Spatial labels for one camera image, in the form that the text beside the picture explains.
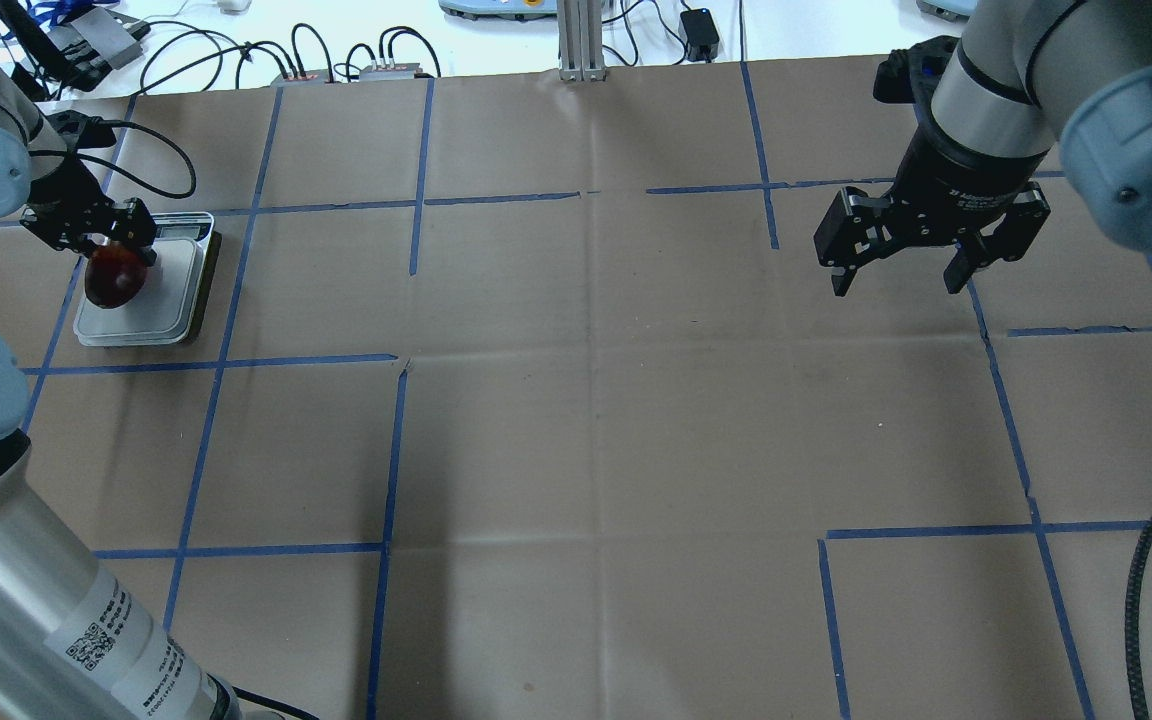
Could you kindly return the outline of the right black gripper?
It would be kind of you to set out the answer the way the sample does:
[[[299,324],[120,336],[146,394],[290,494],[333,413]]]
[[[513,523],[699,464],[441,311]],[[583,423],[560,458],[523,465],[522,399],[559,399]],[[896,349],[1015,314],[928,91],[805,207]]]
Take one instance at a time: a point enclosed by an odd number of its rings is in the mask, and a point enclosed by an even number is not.
[[[1034,170],[1033,156],[996,158],[933,126],[916,127],[888,197],[841,188],[814,229],[814,255],[829,270],[832,291],[844,297],[869,263],[955,240],[943,272],[947,291],[963,291],[998,260],[1020,262],[1051,215],[1041,185],[1029,182]],[[980,233],[998,219],[993,232]]]

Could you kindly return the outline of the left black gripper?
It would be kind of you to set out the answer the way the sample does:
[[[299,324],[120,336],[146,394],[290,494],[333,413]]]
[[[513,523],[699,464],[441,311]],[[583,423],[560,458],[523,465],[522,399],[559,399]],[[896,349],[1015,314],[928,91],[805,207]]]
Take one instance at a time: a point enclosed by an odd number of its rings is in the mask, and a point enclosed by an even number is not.
[[[91,234],[105,238],[100,249],[156,266],[157,225],[145,202],[114,202],[76,151],[31,150],[35,177],[20,225],[47,247],[90,258],[97,249]]]

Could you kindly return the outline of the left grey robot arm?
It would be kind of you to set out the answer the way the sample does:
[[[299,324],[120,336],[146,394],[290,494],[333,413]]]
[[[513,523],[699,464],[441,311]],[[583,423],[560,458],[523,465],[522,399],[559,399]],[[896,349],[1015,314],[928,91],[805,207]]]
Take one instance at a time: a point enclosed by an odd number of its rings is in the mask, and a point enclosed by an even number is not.
[[[65,131],[67,120],[76,128]],[[161,234],[142,200],[111,200],[79,149],[109,123],[47,118],[0,68],[0,218],[55,250],[97,237],[142,266]],[[200,669],[26,483],[26,376],[0,336],[0,712],[12,719],[238,719],[236,689]]]

